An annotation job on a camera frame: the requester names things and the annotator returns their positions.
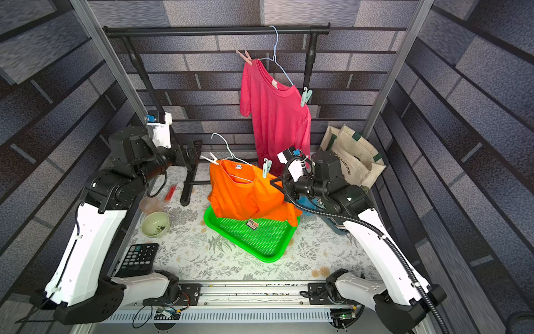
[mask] blue wire hanger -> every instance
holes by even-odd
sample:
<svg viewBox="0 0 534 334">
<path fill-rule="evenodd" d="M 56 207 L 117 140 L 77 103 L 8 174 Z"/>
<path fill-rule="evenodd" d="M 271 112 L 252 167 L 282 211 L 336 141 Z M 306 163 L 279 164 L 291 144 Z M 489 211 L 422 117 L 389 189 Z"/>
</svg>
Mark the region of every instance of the blue wire hanger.
<svg viewBox="0 0 534 334">
<path fill-rule="evenodd" d="M 273 28 L 274 31 L 276 32 L 276 43 L 274 44 L 274 54 L 272 56 L 272 59 L 269 58 L 269 57 L 266 57 L 266 58 L 260 58 L 260 60 L 270 60 L 270 61 L 273 61 L 276 65 L 278 65 L 278 67 L 280 67 L 282 69 L 282 72 L 286 75 L 286 78 L 287 80 L 289 80 L 289 82 L 291 83 L 292 86 L 294 86 L 293 84 L 293 81 L 291 81 L 291 79 L 289 78 L 289 76 L 287 75 L 286 71 L 284 70 L 284 68 L 277 62 L 276 60 L 276 46 L 278 45 L 278 30 L 276 30 L 276 27 L 275 26 L 269 26 L 270 28 Z"/>
</svg>

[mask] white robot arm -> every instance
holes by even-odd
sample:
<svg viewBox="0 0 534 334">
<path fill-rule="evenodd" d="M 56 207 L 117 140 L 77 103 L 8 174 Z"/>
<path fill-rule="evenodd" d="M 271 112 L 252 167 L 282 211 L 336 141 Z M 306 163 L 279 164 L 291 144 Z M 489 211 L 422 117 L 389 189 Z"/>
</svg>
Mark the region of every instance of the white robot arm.
<svg viewBox="0 0 534 334">
<path fill-rule="evenodd" d="M 363 190 L 348 184 L 341 173 L 338 157 L 332 152 L 304 157 L 294 147 L 278 154 L 286 164 L 281 190 L 286 201 L 302 211 L 341 220 L 342 225 L 358 240 L 376 266 L 382 281 L 368 281 L 345 269 L 326 278 L 326 289 L 333 301 L 356 301 L 376 311 L 392 333 L 407 333 L 431 312 L 443 333 L 448 329 L 436 310 L 446 294 L 439 285 L 430 285 L 408 262 L 380 221 Z M 308 172 L 304 163 L 312 166 Z M 298 196 L 318 198 L 323 211 L 307 208 L 296 201 Z"/>
<path fill-rule="evenodd" d="M 109 137 L 114 166 L 86 181 L 58 268 L 44 291 L 31 298 L 38 308 L 54 308 L 54 318 L 63 324 L 99 322 L 133 301 L 163 298 L 171 303 L 179 296 L 178 278 L 164 271 L 128 278 L 100 276 L 115 232 L 148 181 L 171 165 L 184 165 L 185 156 L 196 157 L 171 144 L 169 113 L 151 113 L 147 120 L 153 138 L 145 127 L 127 127 Z"/>
</svg>

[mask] clothespin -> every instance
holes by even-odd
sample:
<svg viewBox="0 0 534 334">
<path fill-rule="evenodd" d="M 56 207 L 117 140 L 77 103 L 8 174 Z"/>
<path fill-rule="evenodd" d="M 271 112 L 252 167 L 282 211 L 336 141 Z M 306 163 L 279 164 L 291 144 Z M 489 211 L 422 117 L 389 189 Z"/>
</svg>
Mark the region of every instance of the clothespin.
<svg viewBox="0 0 534 334">
<path fill-rule="evenodd" d="M 267 158 L 263 158 L 263 178 L 267 178 L 267 173 L 271 170 L 271 166 L 272 166 L 272 161 L 267 159 Z"/>
<path fill-rule="evenodd" d="M 308 87 L 304 87 L 304 91 L 302 92 L 302 98 L 301 98 L 301 107 L 303 107 L 308 102 L 312 93 L 313 93 L 313 90 L 308 89 Z"/>
<path fill-rule="evenodd" d="M 247 51 L 247 50 L 245 50 L 245 54 L 247 55 L 246 57 L 243 56 L 243 54 L 242 54 L 241 52 L 239 52 L 238 50 L 236 50 L 235 52 L 238 53 L 239 56 L 240 56 L 241 58 L 243 58 L 244 61 L 247 62 L 247 64 L 252 65 L 252 58 L 251 58 L 250 55 L 248 54 L 248 51 Z"/>
<path fill-rule="evenodd" d="M 209 158 L 206 158 L 205 156 L 200 156 L 202 159 L 206 159 L 208 160 L 209 162 L 211 162 L 212 164 L 216 164 L 218 165 L 219 163 L 217 162 L 217 157 L 213 154 L 213 153 L 209 153 L 211 155 L 211 157 L 213 158 L 213 160 L 209 159 Z"/>
</svg>

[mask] black clothes rack stand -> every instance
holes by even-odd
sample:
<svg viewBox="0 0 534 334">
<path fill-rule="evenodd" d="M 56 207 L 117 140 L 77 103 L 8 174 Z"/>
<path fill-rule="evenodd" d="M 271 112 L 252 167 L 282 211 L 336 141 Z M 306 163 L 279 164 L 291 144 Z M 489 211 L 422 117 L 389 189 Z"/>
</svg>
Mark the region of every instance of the black clothes rack stand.
<svg viewBox="0 0 534 334">
<path fill-rule="evenodd" d="M 307 26 L 307 27 L 277 27 L 278 34 L 309 34 L 310 42 L 306 50 L 306 65 L 304 68 L 304 83 L 302 87 L 310 85 L 311 73 L 313 70 L 313 63 L 315 63 L 317 37 L 319 35 L 328 35 L 330 32 L 330 23 L 327 26 Z M 150 78 L 146 73 L 143 60 L 137 53 L 132 44 L 130 37 L 162 37 L 162 36 L 206 36 L 206 35 L 264 35 L 276 34 L 274 29 L 270 27 L 214 27 L 214 28 L 108 28 L 104 27 L 104 32 L 108 38 L 120 38 L 124 43 L 126 51 L 130 57 L 130 61 L 137 70 L 139 77 L 145 84 L 146 90 L 158 112 L 164 112 L 161 103 L 159 102 L 154 87 L 150 82 Z M 169 128 L 171 132 L 171 140 L 178 143 L 174 130 Z M 199 162 L 208 162 L 205 160 L 199 161 L 199 152 L 202 148 L 202 141 L 189 141 L 187 147 L 178 151 L 181 166 L 187 168 L 187 176 L 184 181 L 184 189 L 180 197 L 180 204 L 187 206 L 191 199 L 191 192 L 194 185 L 210 184 L 210 181 L 195 181 L 197 174 L 197 166 Z M 247 162 L 254 162 L 256 159 L 247 159 Z"/>
</svg>

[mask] small label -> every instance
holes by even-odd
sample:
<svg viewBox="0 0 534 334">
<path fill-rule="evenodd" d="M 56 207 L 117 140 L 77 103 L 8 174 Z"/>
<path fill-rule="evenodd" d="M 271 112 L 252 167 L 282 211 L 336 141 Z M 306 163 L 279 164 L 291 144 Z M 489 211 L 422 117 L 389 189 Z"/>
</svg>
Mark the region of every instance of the small label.
<svg viewBox="0 0 534 334">
<path fill-rule="evenodd" d="M 249 219 L 247 221 L 247 226 L 250 227 L 251 229 L 255 230 L 258 228 L 258 226 L 260 226 L 258 223 L 256 223 L 255 221 L 253 221 L 252 219 Z"/>
</svg>

